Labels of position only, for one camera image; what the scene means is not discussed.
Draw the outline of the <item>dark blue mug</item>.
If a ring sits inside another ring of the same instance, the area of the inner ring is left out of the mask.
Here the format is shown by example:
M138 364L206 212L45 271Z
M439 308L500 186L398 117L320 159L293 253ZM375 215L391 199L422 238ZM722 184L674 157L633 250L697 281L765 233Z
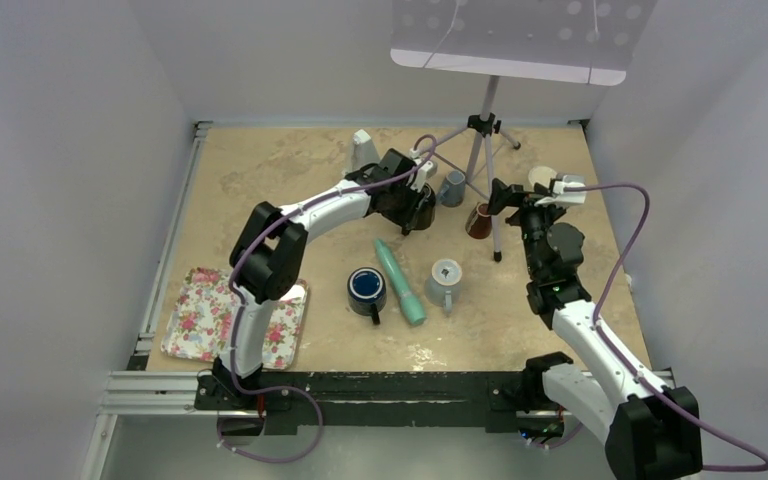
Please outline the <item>dark blue mug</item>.
M381 324L381 311L387 303L387 286L384 275L371 267L353 271L347 279L347 296L350 309Z

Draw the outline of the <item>light grey footed mug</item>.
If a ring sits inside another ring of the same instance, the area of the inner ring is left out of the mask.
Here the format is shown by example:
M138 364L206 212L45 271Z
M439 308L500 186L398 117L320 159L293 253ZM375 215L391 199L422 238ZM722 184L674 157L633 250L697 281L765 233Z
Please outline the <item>light grey footed mug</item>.
M442 258L434 262L425 282L427 300L440 307L446 316L453 312L462 290L463 269L455 260Z

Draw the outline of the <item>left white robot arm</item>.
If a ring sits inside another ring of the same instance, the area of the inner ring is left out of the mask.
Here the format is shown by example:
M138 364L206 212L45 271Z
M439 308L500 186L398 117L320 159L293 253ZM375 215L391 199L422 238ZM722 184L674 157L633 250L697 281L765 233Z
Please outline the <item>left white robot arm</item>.
M229 261L229 287L241 305L228 345L214 363L219 395L232 408L252 405L261 393L262 348L277 301L296 283L306 247L354 220L380 215L401 233L428 229L435 198L427 178L429 156L411 158L389 149L378 162L347 173L333 187L301 202L255 206Z

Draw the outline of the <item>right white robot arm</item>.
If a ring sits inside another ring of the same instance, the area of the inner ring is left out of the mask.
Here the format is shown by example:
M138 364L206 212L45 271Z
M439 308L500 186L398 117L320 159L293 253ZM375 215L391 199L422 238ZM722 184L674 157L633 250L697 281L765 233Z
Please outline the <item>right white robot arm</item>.
M499 179L491 183L488 211L508 207L507 224L521 230L532 312L584 362L567 360L524 376L521 392L536 407L551 401L572 413L604 446L618 479L678 479L702 468L698 402L685 387L672 388L623 346L584 288L584 234L562 221L586 194L582 179L568 175L527 191Z

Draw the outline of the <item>blue-grey mug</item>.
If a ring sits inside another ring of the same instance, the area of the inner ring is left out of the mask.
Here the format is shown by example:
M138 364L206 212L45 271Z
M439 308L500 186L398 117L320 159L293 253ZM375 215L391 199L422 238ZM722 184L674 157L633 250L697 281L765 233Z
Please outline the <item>blue-grey mug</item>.
M437 201L448 208L460 206L465 197L466 177L458 170L449 172L443 179Z

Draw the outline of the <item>brown striped mug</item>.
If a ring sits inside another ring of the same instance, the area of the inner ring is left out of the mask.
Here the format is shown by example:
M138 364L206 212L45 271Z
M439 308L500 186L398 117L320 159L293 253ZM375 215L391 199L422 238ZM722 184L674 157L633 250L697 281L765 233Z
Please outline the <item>brown striped mug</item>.
M465 231L473 239L483 240L492 234L492 216L487 203L478 203L469 214Z

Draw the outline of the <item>white metronome-shaped object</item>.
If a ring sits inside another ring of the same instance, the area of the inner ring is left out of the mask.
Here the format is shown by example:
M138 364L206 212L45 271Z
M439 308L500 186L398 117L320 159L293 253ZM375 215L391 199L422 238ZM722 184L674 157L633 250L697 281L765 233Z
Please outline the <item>white metronome-shaped object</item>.
M348 143L343 174L357 171L368 164L378 164L381 160L374 141L364 129L353 133Z

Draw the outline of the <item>teal cylindrical bottle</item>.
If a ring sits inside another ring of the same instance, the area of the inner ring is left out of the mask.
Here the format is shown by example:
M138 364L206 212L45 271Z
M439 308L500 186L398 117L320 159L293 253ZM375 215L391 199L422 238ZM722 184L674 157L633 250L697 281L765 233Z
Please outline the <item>teal cylindrical bottle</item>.
M391 282L392 289L398 298L401 313L411 326L418 326L425 322L427 314L425 309L412 290L407 277L400 264L396 260L389 246L380 238L374 240L376 256L383 267L385 274Z

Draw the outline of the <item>purple tripod stand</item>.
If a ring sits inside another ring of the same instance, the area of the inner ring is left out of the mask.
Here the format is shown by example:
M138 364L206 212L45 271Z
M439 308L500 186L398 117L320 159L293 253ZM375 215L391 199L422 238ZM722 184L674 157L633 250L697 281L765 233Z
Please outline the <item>purple tripod stand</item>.
M488 194L475 186L473 181L480 173L485 173L487 187L492 187L493 179L495 178L493 138L501 136L514 150L519 150L522 147L522 143L501 126L502 120L492 111L500 80L500 76L490 75L480 111L477 114L470 115L463 126L448 132L437 142L437 146L440 147L468 131L473 131L474 138L466 169L461 169L440 153L433 154L436 159L446 163L452 169L461 171L465 175L466 185L482 198L486 198L487 201L489 198Z

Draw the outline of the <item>floral tray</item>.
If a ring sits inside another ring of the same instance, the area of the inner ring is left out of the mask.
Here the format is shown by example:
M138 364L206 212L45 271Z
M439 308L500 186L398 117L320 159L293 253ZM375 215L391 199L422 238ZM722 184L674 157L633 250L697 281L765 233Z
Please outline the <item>floral tray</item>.
M228 271L205 267L187 273L160 342L163 354L207 363L216 358L230 339L231 321L240 305L228 287L229 275ZM266 369L286 370L292 365L308 293L308 283L300 279L278 301L264 340Z

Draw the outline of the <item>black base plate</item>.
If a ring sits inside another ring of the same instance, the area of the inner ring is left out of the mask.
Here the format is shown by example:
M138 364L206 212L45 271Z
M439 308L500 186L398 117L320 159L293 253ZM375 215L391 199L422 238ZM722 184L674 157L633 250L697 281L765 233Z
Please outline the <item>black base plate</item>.
M265 372L244 392L225 374L200 373L194 407L244 418L267 435L294 435L302 426L480 428L538 442L559 439L575 423L540 397L522 373Z

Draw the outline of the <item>aluminium frame rail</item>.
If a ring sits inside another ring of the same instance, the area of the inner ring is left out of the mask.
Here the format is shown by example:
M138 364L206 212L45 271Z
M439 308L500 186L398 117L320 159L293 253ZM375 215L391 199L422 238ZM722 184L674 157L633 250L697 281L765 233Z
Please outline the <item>aluminium frame rail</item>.
M96 415L89 447L79 477L100 479L114 440L116 427L127 417L194 415L195 375L185 372L146 371L152 347L159 339L158 320L163 310L171 267L190 197L191 184L195 179L203 147L211 121L199 121L194 126L194 138L185 162L184 177L174 203L172 217L167 228L148 300L142 315L137 339L124 371L108 375L101 406Z

